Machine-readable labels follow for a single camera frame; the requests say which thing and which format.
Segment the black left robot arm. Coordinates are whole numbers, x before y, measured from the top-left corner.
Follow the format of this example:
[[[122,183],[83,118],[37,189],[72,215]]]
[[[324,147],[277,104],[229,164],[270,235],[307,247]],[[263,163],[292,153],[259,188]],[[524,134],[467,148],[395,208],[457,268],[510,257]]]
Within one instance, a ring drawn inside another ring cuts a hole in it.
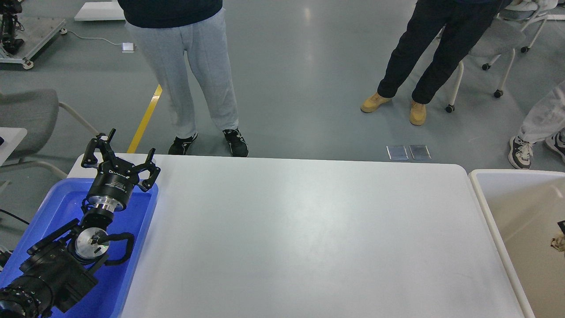
[[[101,266],[129,261],[136,236],[108,233],[115,212],[126,209],[135,186],[149,191],[161,169],[150,149],[145,162],[135,165],[115,155],[110,142],[115,133],[98,134],[87,144],[81,162],[97,175],[81,203],[82,219],[73,219],[27,250],[22,274],[1,288],[3,318],[48,318],[52,309],[67,312],[98,283]]]

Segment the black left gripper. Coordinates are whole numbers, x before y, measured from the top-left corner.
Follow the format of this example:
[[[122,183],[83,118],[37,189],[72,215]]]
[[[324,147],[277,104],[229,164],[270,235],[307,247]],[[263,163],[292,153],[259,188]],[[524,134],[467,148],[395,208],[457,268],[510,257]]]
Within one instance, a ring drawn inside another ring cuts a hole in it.
[[[155,185],[161,169],[153,161],[155,148],[150,149],[142,164],[134,166],[127,161],[119,161],[116,164],[117,156],[110,145],[115,132],[116,129],[111,129],[109,135],[100,133],[87,143],[81,167],[98,169],[93,185],[87,193],[88,203],[97,204],[102,202],[104,197],[111,198],[116,202],[114,210],[123,211],[130,201],[135,185],[146,193]],[[102,155],[101,165],[94,154],[95,150],[99,150]],[[149,172],[149,177],[140,179],[139,174],[142,172]]]

